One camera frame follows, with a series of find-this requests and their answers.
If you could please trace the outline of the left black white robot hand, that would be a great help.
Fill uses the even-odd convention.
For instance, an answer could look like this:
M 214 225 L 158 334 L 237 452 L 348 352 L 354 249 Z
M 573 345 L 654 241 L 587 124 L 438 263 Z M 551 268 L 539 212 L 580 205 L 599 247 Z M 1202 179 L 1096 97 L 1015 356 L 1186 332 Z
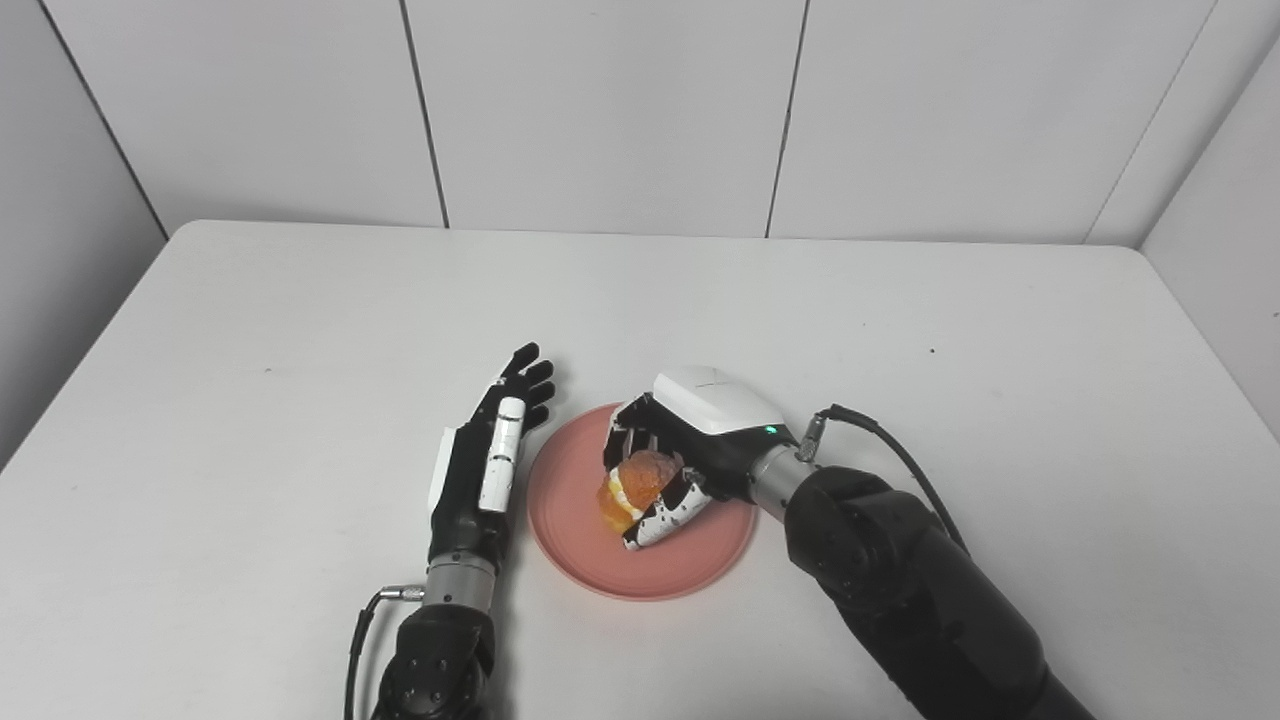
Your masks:
M 554 370 L 554 363 L 543 357 L 536 342 L 516 348 L 485 388 L 471 416 L 454 428 L 452 437 L 443 443 L 445 465 L 438 498 L 431 506 L 430 561 L 466 553 L 500 571 L 509 548 L 509 520 L 504 509 L 481 506 L 492 439 L 500 421 L 500 402 L 508 398 L 524 402 L 515 441 L 515 447 L 520 448 L 524 437 L 550 418 L 550 401 L 556 396 Z

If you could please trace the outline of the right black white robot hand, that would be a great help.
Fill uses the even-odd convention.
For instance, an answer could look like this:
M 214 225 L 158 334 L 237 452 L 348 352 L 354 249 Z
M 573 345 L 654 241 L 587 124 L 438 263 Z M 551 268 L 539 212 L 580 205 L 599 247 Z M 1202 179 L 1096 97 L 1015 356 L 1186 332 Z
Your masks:
M 727 372 L 664 372 L 611 416 L 605 512 L 627 551 L 659 544 L 714 502 L 753 503 L 783 521 L 815 470 L 799 451 L 781 410 Z

